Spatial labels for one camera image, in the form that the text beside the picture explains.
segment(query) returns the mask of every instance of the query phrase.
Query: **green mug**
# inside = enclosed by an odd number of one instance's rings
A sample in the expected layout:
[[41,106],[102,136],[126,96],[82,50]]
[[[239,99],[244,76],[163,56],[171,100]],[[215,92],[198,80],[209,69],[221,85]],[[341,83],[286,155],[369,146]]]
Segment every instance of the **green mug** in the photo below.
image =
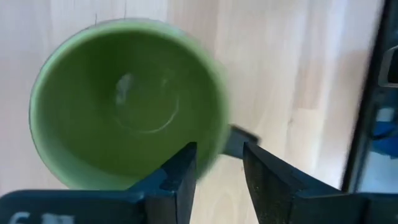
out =
[[179,29],[97,24],[41,68],[30,98],[32,139],[73,189],[127,189],[192,141],[200,177],[228,138],[221,79],[216,62]]

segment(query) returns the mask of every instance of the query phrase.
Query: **light wood surface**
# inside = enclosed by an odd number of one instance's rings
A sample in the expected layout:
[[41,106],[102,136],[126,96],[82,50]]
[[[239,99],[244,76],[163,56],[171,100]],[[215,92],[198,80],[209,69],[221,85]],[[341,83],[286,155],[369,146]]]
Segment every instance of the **light wood surface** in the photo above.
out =
[[[65,188],[30,138],[29,92],[72,34],[109,19],[169,22],[225,67],[232,123],[339,187],[382,0],[0,0],[0,195]],[[198,183],[192,223],[256,223],[243,164],[220,156]]]

